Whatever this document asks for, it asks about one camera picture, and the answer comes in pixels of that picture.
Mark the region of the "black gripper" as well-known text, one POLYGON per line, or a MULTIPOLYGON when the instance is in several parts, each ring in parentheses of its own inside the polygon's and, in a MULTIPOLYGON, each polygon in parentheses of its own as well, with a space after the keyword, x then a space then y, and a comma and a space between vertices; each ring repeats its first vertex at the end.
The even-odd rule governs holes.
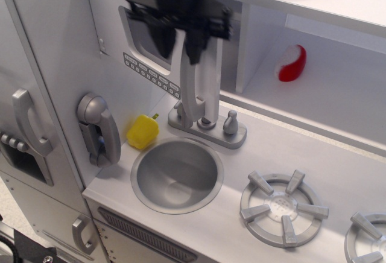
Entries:
POLYGON ((148 15, 167 19, 167 25, 149 26, 150 36, 159 54, 168 59, 176 42, 176 28, 187 30, 185 52, 190 65, 200 62, 210 36, 228 40, 231 36, 232 10, 217 0, 126 0, 137 20, 144 14, 135 9, 139 6, 148 15))

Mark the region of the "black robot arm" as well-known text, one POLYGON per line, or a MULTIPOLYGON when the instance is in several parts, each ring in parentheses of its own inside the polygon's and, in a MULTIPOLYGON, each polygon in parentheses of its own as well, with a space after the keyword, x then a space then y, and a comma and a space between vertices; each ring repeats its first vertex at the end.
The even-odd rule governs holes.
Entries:
POLYGON ((229 40, 233 11, 217 0, 126 0, 128 19, 143 22, 163 58, 168 58, 178 30, 185 32, 191 65, 200 61, 211 37, 229 40))

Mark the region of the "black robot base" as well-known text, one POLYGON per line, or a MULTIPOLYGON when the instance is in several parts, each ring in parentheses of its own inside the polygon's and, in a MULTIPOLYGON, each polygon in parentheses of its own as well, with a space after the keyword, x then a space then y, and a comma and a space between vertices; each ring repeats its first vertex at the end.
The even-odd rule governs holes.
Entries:
POLYGON ((62 262, 55 248, 46 248, 6 225, 1 217, 1 262, 62 262))

